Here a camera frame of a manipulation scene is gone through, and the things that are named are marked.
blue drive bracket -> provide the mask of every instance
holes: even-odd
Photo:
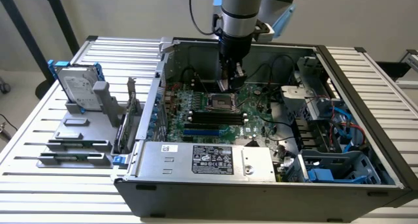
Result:
[[[99,81],[104,81],[101,65],[99,64],[99,62],[95,62],[93,66],[96,67],[97,70]]]
[[[55,60],[52,60],[52,59],[48,61],[48,69],[49,69],[49,72],[52,73],[53,78],[59,81],[60,86],[64,89],[63,83],[60,82],[60,79],[59,79],[59,74],[57,74],[56,69],[60,69],[63,67],[68,67],[69,66],[69,62],[68,61],[57,61],[56,63],[53,63],[53,62],[55,62]],[[68,96],[65,91],[64,91],[64,93],[65,93],[65,96],[67,96],[67,99],[68,99],[68,103],[72,104],[71,98],[69,98],[69,96]]]
[[[367,176],[359,176],[355,179],[334,179],[330,169],[311,169],[307,175],[311,182],[319,183],[362,184],[367,179]]]

slatted metal table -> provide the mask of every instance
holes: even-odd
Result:
[[[127,79],[136,77],[137,98],[144,102],[160,60],[159,43],[159,40],[99,37],[84,43],[71,62],[101,64],[111,94],[120,102],[128,99]],[[328,50],[418,174],[414,104],[366,53],[342,47],[328,47]],[[67,111],[65,100],[56,82],[0,153],[0,223],[232,223],[135,217],[109,179],[109,174],[121,175],[124,170],[37,168],[36,158]],[[415,224],[418,200],[401,208],[379,208],[352,223]]]

black cable wire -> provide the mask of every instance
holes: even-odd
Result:
[[[3,116],[3,118],[5,119],[7,123],[9,124],[9,126],[13,127],[13,129],[17,131],[17,128],[12,125],[12,123],[8,121],[8,119],[5,118],[5,116],[3,114],[0,114],[0,116]]]
[[[274,94],[274,93],[276,93],[276,92],[279,92],[279,91],[280,91],[280,90],[272,90],[270,94]],[[263,95],[260,95],[259,101],[256,102],[255,107],[259,105],[259,103],[260,103],[263,97],[264,97],[267,94],[268,94],[268,92],[264,93]],[[259,118],[260,118],[263,121],[268,122],[268,123],[282,124],[282,125],[286,125],[286,126],[290,127],[290,128],[292,127],[290,124],[287,124],[287,123],[284,123],[284,122],[267,120],[267,119],[264,119],[260,115],[259,115]]]
[[[262,64],[259,65],[259,67],[256,68],[256,70],[254,71],[254,73],[251,73],[251,75],[247,77],[247,79],[250,79],[250,78],[258,73],[258,71],[262,69],[263,66],[270,67],[270,70],[271,70],[271,66],[270,66],[268,64],[266,64],[266,63],[262,63]]]
[[[271,78],[272,78],[272,68],[274,68],[274,63],[275,63],[275,61],[279,59],[279,58],[283,58],[283,57],[286,57],[286,58],[288,58],[290,59],[290,61],[292,62],[292,73],[296,71],[296,63],[295,63],[295,60],[292,59],[292,57],[290,56],[290,55],[287,55],[287,54],[279,54],[275,58],[274,58],[274,61],[272,61],[272,63],[271,63],[271,69],[270,69],[270,77],[268,77],[268,79],[271,80]]]
[[[194,22],[194,25],[195,25],[196,30],[198,30],[203,35],[206,35],[206,36],[212,35],[212,34],[215,33],[214,31],[212,31],[212,32],[204,32],[204,31],[200,30],[200,28],[199,28],[198,25],[196,25],[196,21],[195,21],[195,17],[194,17],[194,12],[192,12],[192,9],[191,9],[191,0],[188,0],[188,11],[190,11],[191,21]]]
[[[287,123],[284,123],[284,122],[267,120],[267,119],[264,119],[262,116],[259,116],[259,118],[260,118],[263,121],[268,122],[268,123],[282,124],[282,125],[286,125],[286,126],[290,127],[290,128],[292,127],[290,124],[287,124]]]
[[[272,128],[270,128],[270,130],[268,130],[268,132],[267,132],[267,138],[271,140],[271,141],[274,141],[274,142],[279,142],[279,141],[284,141],[284,140],[287,140],[287,139],[290,139],[290,138],[295,138],[295,136],[291,136],[291,137],[287,137],[287,138],[284,138],[284,139],[272,139],[271,137],[270,137],[270,133],[271,133],[271,130],[272,130]]]
[[[187,70],[192,70],[194,72],[196,72],[196,70],[195,70],[195,68],[192,66],[188,66],[188,67],[183,68],[182,73],[180,73],[180,79],[179,79],[180,83],[184,82],[183,78],[184,78],[184,73],[186,73]]]
[[[238,105],[236,108],[239,108],[242,106],[242,104],[248,100],[250,97],[247,97]]]

metal chassis frame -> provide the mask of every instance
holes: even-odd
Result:
[[[210,39],[184,39],[184,38],[174,38],[174,40],[180,40],[180,41],[202,41],[202,42],[216,42],[216,40],[210,40]],[[398,207],[402,204],[405,204],[406,202],[411,201],[417,195],[418,195],[418,178],[415,177],[415,174],[411,170],[411,168],[409,167],[405,159],[402,158],[401,153],[398,152],[389,136],[386,135],[375,117],[371,114],[371,111],[369,110],[363,100],[359,97],[359,94],[357,93],[346,75],[342,72],[342,69],[336,63],[336,61],[334,60],[327,48],[323,45],[299,45],[299,44],[280,44],[280,43],[267,43],[267,44],[260,44],[260,45],[284,45],[284,46],[306,46],[306,47],[311,47],[315,51],[315,53],[319,55],[322,61],[324,62],[324,69],[326,72],[328,73],[330,76],[334,77],[334,82],[335,85],[339,86],[338,90],[343,92],[346,100],[351,103],[352,109],[358,114],[358,118],[359,121],[363,122],[365,128],[370,133],[371,139],[375,141],[375,144],[378,146],[378,148],[381,149],[381,152],[385,156],[385,158],[387,159],[387,162],[402,182],[402,184],[405,186],[398,186],[397,188],[394,186],[375,186],[371,185],[370,187],[365,187],[365,186],[350,186],[350,185],[343,185],[339,186],[336,188],[336,186],[332,186],[330,184],[323,185],[323,184],[310,184],[310,185],[304,185],[304,184],[275,184],[275,185],[268,185],[268,184],[244,184],[240,182],[236,183],[230,183],[230,184],[208,184],[208,183],[182,183],[182,181],[178,182],[168,182],[168,181],[150,181],[150,180],[137,180],[137,179],[129,179],[129,176],[133,175],[133,171],[137,169],[137,158],[135,160],[135,157],[131,161],[131,165],[128,168],[128,174],[127,176],[121,179],[116,179],[115,180],[115,186],[120,192],[120,194],[125,197],[127,199],[127,203],[132,204],[133,202],[133,193],[135,193],[135,184],[139,185],[144,185],[147,187],[155,187],[156,189],[156,185],[159,186],[170,186],[171,189],[175,186],[184,186],[184,187],[190,187],[194,185],[199,185],[199,186],[234,186],[236,187],[236,189],[240,187],[242,189],[244,187],[250,188],[254,187],[254,189],[258,187],[260,189],[267,189],[270,188],[279,188],[282,187],[284,188],[290,188],[290,189],[299,189],[299,188],[304,188],[304,189],[315,189],[315,188],[324,188],[324,189],[330,189],[331,187],[336,188],[336,189],[350,189],[350,187],[352,187],[354,189],[358,188],[361,190],[366,190],[367,191],[367,196],[373,197],[383,197],[383,196],[391,196],[394,194],[398,194],[397,197],[393,197],[394,199],[387,201],[387,203],[385,203],[382,206],[391,206],[391,207]],[[163,213],[151,213],[151,216],[156,216],[156,217],[164,217]]]

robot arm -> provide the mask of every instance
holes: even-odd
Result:
[[[246,81],[242,59],[250,52],[252,38],[274,36],[271,25],[287,11],[292,0],[222,0],[218,84],[222,91],[238,89]]]

